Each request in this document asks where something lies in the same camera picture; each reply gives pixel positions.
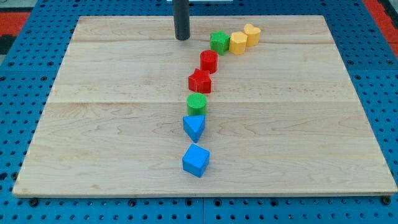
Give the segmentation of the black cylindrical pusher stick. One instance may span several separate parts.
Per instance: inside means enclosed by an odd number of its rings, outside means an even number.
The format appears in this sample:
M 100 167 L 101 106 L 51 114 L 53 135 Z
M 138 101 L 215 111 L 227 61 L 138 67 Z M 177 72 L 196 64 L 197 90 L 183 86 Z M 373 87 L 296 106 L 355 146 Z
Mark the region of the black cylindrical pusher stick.
M 190 38 L 189 0 L 173 0 L 175 37 L 177 40 Z

